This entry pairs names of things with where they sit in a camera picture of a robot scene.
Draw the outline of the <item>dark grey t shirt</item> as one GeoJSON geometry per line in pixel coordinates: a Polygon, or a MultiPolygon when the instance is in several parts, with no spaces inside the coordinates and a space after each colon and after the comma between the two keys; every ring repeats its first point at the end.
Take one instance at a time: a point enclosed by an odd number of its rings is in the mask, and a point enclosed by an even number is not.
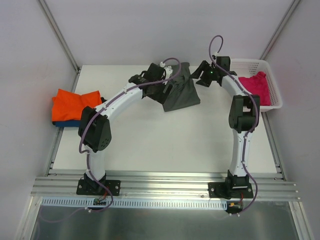
{"type": "Polygon", "coordinates": [[[168,97],[162,105],[165,112],[175,111],[201,103],[195,84],[190,78],[190,63],[182,62],[181,70],[176,78],[167,82],[172,87],[168,97]]]}

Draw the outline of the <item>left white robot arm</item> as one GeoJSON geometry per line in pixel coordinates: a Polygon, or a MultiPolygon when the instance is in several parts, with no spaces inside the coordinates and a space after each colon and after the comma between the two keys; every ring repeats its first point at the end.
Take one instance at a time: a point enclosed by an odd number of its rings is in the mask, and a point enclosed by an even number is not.
{"type": "Polygon", "coordinates": [[[112,122],[132,104],[148,97],[164,104],[169,96],[168,81],[172,67],[164,62],[151,63],[147,70],[130,77],[125,87],[112,98],[94,107],[86,106],[81,113],[78,151],[86,155],[86,170],[80,183],[82,190],[92,195],[108,192],[106,186],[105,149],[111,143],[112,122]]]}

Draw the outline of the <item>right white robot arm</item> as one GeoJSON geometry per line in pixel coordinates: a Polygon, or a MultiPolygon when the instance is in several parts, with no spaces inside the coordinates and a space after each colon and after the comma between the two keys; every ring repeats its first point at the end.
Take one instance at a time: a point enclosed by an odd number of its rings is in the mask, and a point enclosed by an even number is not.
{"type": "Polygon", "coordinates": [[[209,87],[216,81],[231,96],[228,124],[233,133],[233,149],[227,176],[222,182],[208,183],[210,198],[253,199],[252,176],[248,171],[249,148],[254,130],[259,124],[260,97],[250,93],[230,70],[231,59],[218,56],[212,63],[202,61],[191,74],[196,84],[209,87]]]}

